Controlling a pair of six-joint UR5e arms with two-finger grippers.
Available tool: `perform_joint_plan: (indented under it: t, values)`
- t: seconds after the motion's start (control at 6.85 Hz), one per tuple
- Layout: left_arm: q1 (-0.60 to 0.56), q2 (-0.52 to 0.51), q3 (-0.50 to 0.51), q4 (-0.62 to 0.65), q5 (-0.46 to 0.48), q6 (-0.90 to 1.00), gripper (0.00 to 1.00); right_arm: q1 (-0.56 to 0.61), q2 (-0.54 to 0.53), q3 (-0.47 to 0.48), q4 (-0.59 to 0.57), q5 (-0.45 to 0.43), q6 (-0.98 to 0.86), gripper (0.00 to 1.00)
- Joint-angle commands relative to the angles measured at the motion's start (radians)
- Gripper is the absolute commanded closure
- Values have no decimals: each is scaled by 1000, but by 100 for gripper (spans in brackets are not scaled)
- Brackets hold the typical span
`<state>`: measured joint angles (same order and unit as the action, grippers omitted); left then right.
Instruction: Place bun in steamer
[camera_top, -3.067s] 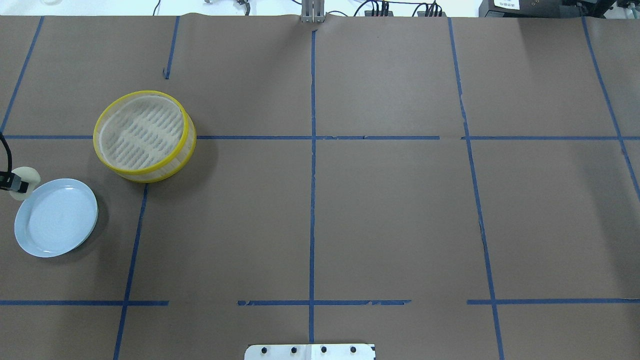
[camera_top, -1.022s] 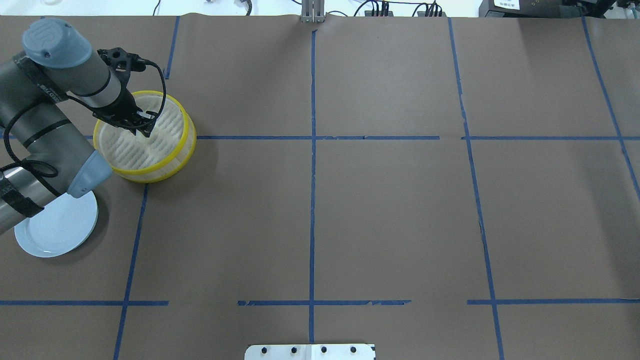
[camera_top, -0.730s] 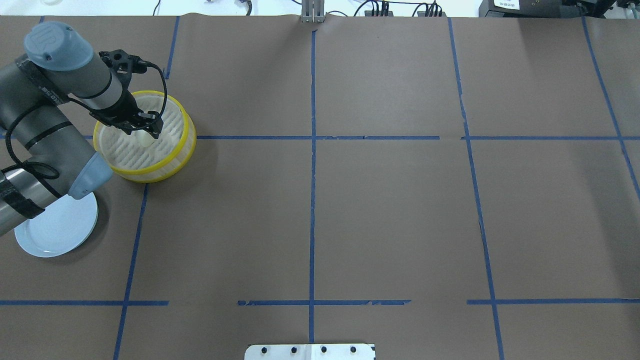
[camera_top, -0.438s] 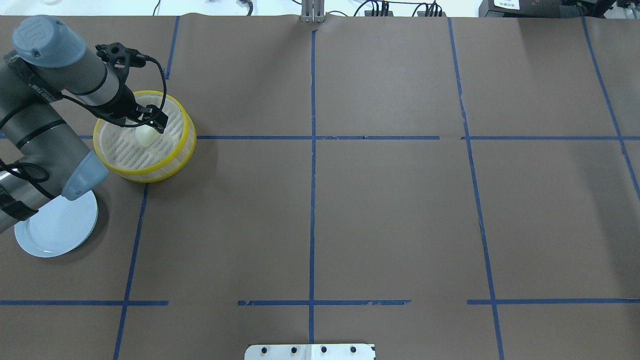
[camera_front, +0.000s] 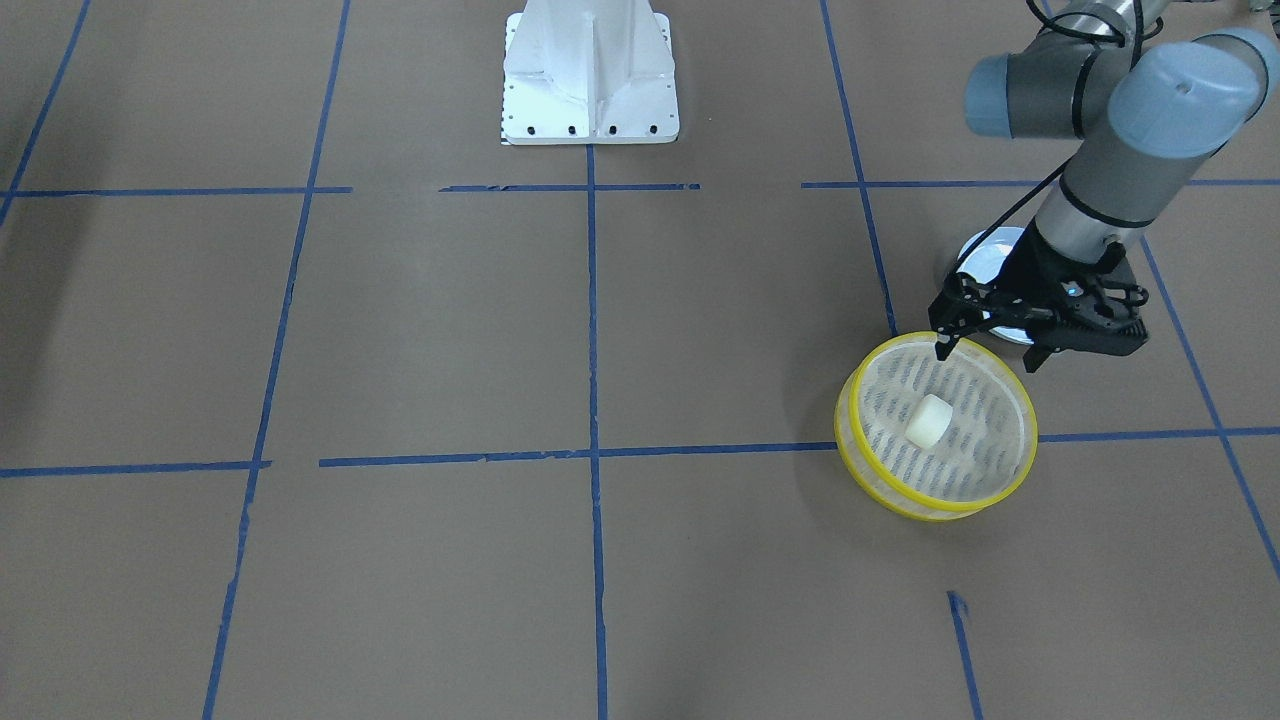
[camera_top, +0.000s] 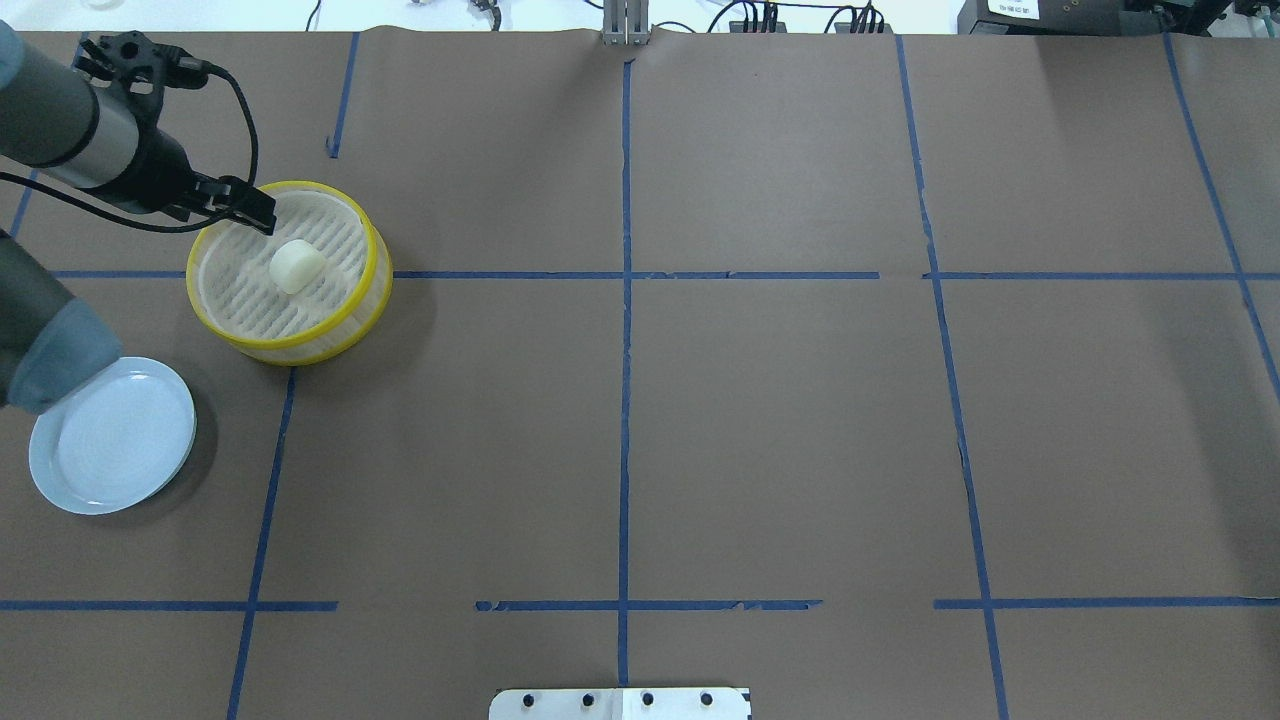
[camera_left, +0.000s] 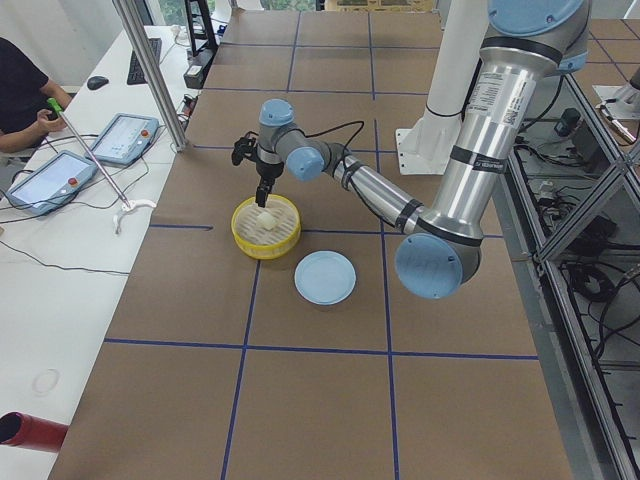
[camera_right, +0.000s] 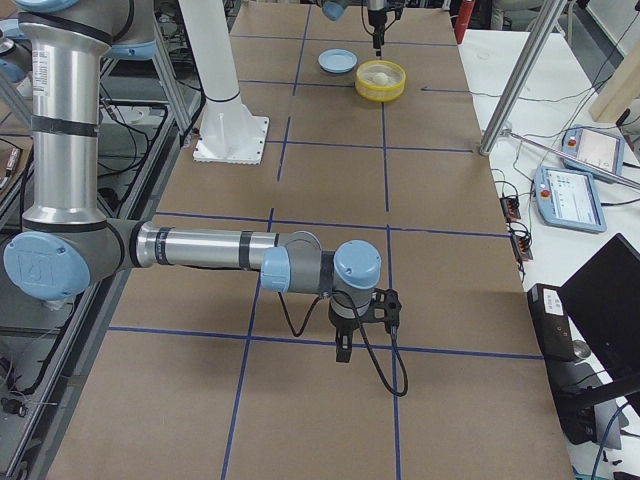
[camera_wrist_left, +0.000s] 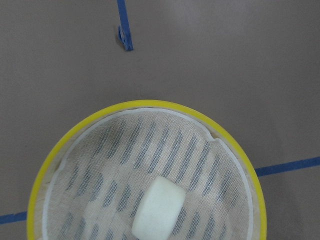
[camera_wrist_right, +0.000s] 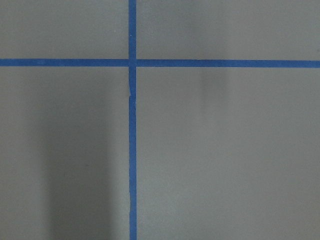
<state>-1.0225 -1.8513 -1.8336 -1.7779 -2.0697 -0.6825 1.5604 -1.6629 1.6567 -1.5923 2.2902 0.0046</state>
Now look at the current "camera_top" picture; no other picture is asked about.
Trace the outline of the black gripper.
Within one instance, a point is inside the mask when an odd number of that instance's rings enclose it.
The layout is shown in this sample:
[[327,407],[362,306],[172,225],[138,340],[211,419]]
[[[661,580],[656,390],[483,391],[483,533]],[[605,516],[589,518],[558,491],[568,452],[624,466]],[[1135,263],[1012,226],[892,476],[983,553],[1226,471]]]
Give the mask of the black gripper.
[[131,214],[161,213],[187,222],[193,215],[233,222],[261,234],[276,229],[276,199],[233,176],[209,179],[193,170],[186,150],[157,124],[136,118],[102,118],[100,140],[110,159],[127,164],[100,186],[100,199]]

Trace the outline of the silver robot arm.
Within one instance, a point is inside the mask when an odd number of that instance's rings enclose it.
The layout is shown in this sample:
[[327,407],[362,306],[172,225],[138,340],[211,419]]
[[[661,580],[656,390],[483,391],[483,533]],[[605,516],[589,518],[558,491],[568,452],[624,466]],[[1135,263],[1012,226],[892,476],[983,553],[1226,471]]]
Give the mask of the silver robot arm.
[[[224,67],[137,31],[86,38],[73,61],[60,63],[4,26],[1,55],[3,156],[20,165],[4,183],[141,233],[221,222],[275,231],[275,202],[256,183],[259,132]],[[168,90],[201,90],[211,78],[230,86],[244,118],[243,178],[197,172],[160,126]],[[122,355],[100,315],[4,229],[3,405],[45,414]]]

